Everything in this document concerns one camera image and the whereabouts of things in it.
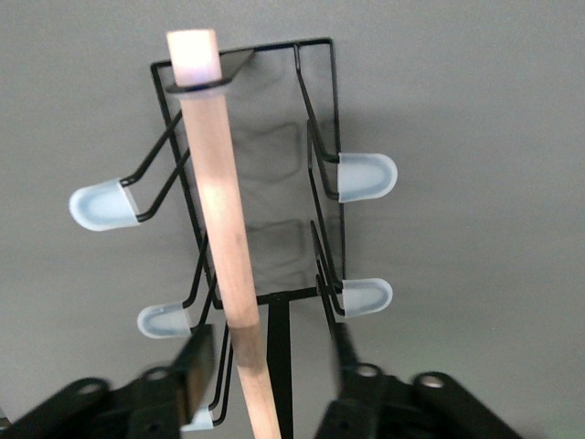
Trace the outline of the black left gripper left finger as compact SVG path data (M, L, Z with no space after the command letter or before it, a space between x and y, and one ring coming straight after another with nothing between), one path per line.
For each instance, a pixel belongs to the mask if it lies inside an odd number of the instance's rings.
M216 364L214 330L197 326L172 363L113 390L85 378L13 422L3 438L179 438L196 414Z

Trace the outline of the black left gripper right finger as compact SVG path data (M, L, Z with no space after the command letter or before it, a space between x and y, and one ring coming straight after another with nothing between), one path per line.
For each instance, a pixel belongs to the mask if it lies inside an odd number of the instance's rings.
M405 383L358 359L347 325L329 326L338 394L321 438L518 438L520 434L451 376L424 372Z

